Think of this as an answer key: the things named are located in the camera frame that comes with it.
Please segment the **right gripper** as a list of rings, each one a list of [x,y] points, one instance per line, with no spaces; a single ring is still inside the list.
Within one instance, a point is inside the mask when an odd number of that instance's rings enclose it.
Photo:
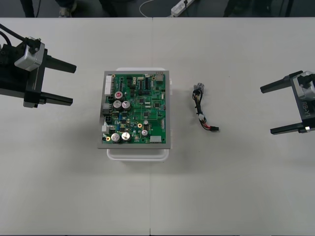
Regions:
[[[292,86],[301,117],[301,123],[272,128],[270,129],[271,134],[306,133],[315,130],[315,76],[300,75],[301,73],[303,72],[291,73],[260,88],[262,93],[268,93]]]

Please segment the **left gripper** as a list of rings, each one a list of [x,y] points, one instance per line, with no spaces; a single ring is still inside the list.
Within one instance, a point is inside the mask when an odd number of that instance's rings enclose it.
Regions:
[[[20,69],[14,65],[11,66],[14,90],[23,98],[24,107],[37,108],[39,104],[43,105],[47,103],[71,106],[73,103],[72,98],[41,92],[45,67],[68,73],[75,73],[77,68],[76,65],[47,55],[47,52],[47,49],[45,49],[41,66],[31,72]]]

